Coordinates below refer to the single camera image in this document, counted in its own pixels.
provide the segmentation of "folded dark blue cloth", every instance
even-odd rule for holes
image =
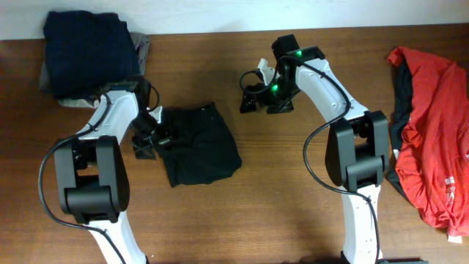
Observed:
[[[127,23],[115,13],[49,12],[43,30],[55,98],[88,98],[101,85],[140,73]]]

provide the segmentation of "red cloth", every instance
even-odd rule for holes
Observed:
[[[396,172],[407,198],[433,227],[469,235],[469,101],[465,71],[456,62],[410,48],[388,62],[406,60],[412,73],[413,110],[402,131]]]

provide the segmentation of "white background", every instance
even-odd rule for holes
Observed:
[[[116,12],[146,34],[469,22],[469,0],[0,0],[0,39],[43,38],[49,10]]]

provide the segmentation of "black fabric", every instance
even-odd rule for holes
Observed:
[[[171,187],[210,184],[231,177],[241,167],[233,136],[215,104],[192,110],[163,110],[171,131],[169,147],[154,145],[163,157]]]
[[[398,68],[396,80],[394,80],[394,123],[391,126],[391,146],[393,150],[401,150],[402,147],[402,130],[409,122],[410,113],[412,111],[412,74],[406,61],[403,61]],[[389,183],[405,198],[404,189],[402,188],[399,176],[395,170],[388,173],[387,179]]]
[[[115,13],[49,12],[43,30],[56,98],[88,98],[100,85],[140,73],[127,24]]]

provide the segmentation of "gray fabric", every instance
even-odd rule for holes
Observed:
[[[147,55],[149,50],[150,39],[149,36],[142,33],[130,33],[135,50],[137,52],[137,57],[139,59],[140,73],[145,74],[145,64],[147,63]],[[51,80],[49,79],[49,73],[47,67],[45,66],[45,61],[41,67],[41,73],[39,76],[39,91],[44,93],[52,93]],[[78,107],[78,108],[97,108],[96,100],[94,98],[90,99],[58,99],[58,102],[61,106],[66,107]]]

